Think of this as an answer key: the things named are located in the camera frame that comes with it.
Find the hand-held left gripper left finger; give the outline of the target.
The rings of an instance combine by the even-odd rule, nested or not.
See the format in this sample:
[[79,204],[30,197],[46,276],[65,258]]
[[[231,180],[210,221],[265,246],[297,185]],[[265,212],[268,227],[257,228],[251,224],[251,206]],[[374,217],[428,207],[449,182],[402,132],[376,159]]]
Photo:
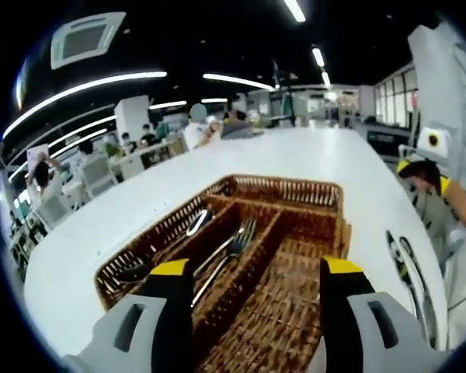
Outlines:
[[193,272],[188,259],[159,264],[138,294],[99,319],[91,342],[66,354],[69,372],[191,372]]

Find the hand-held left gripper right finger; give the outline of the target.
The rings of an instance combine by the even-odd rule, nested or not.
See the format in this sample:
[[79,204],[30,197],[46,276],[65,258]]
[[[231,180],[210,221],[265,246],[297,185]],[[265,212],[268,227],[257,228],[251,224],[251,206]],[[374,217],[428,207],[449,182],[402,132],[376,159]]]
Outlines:
[[408,310],[374,291],[348,260],[323,257],[320,305],[327,372],[437,372],[448,357],[424,340]]

